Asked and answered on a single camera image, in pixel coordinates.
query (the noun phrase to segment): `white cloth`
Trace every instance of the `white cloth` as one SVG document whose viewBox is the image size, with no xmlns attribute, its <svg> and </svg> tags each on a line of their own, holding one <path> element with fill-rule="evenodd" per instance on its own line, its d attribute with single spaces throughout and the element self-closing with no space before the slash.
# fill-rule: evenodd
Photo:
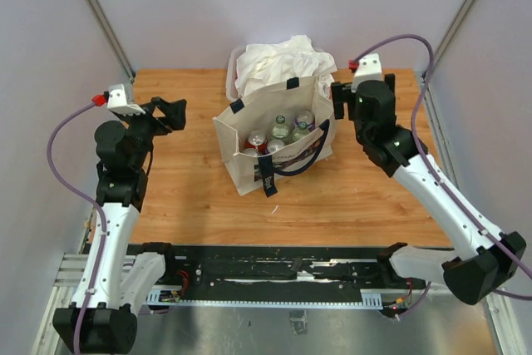
<svg viewBox="0 0 532 355">
<path fill-rule="evenodd" d="M 337 70 L 333 56 L 316 52 L 306 35 L 291 37 L 277 45 L 253 44 L 236 61 L 234 83 L 244 97 L 261 87 L 286 81 L 294 76 L 319 76 L 319 92 L 329 97 L 332 72 Z"/>
</svg>

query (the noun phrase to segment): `wooden table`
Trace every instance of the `wooden table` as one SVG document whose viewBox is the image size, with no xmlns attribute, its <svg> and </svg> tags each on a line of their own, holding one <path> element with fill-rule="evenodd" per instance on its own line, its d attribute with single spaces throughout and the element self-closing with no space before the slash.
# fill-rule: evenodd
<svg viewBox="0 0 532 355">
<path fill-rule="evenodd" d="M 397 117 L 410 125 L 418 95 L 411 70 L 397 74 Z M 336 74 L 351 81 L 349 70 Z M 355 141 L 353 124 L 340 121 L 333 155 L 300 176 L 240 197 L 219 153 L 212 118 L 229 105 L 225 70 L 141 70 L 135 100 L 185 98 L 184 131 L 154 140 L 154 162 L 132 243 L 175 244 L 449 245 L 417 200 L 374 166 Z M 420 137 L 436 154 L 426 116 Z"/>
</svg>

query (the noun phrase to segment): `bag handle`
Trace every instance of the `bag handle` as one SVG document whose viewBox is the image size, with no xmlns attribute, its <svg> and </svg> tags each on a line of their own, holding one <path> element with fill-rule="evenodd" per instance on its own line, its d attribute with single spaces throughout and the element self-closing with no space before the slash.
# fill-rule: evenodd
<svg viewBox="0 0 532 355">
<path fill-rule="evenodd" d="M 310 168 L 314 162 L 318 159 L 320 153 L 322 152 L 322 148 L 325 145 L 325 141 L 327 140 L 327 135 L 329 132 L 329 127 L 331 125 L 330 120 L 325 120 L 318 128 L 323 131 L 322 137 L 319 139 L 319 145 L 316 149 L 316 152 L 313 155 L 313 158 L 311 158 L 307 164 L 303 165 L 301 168 L 298 168 L 296 170 L 291 171 L 285 171 L 280 170 L 278 168 L 275 168 L 273 166 L 273 160 L 271 155 L 261 156 L 258 158 L 259 160 L 259 169 L 260 174 L 263 178 L 263 189 L 264 193 L 267 197 L 270 195 L 274 195 L 277 193 L 277 189 L 275 188 L 275 179 L 274 174 L 281 175 L 281 176 L 295 176 L 302 174 L 305 170 Z"/>
</svg>

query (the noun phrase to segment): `white wall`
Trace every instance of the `white wall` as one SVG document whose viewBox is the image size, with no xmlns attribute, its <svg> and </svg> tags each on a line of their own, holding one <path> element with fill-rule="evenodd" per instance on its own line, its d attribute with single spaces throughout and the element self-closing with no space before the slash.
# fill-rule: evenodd
<svg viewBox="0 0 532 355">
<path fill-rule="evenodd" d="M 0 0 L 0 353 L 30 352 L 63 252 L 76 251 L 90 206 L 52 177 L 48 136 L 97 92 L 124 81 L 84 0 Z M 58 137 L 66 178 L 96 188 L 90 112 Z"/>
<path fill-rule="evenodd" d="M 398 33 L 434 46 L 462 0 L 99 0 L 135 69 L 227 67 L 229 53 L 251 42 L 305 33 L 340 67 Z M 388 67 L 425 66 L 416 44 L 382 50 Z"/>
<path fill-rule="evenodd" d="M 436 71 L 432 93 L 460 188 L 504 230 L 528 241 L 532 267 L 532 3 L 478 0 Z M 521 272 L 510 281 L 532 294 Z M 514 301 L 532 353 L 532 304 Z"/>
</svg>

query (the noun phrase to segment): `black cable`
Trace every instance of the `black cable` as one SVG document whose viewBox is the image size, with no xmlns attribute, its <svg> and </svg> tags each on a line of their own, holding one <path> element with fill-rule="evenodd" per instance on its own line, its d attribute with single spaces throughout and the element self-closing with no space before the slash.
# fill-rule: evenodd
<svg viewBox="0 0 532 355">
<path fill-rule="evenodd" d="M 153 150 L 150 150 L 150 162 L 148 162 L 148 169 L 146 170 L 146 176 L 150 176 L 152 163 L 153 163 Z"/>
</svg>

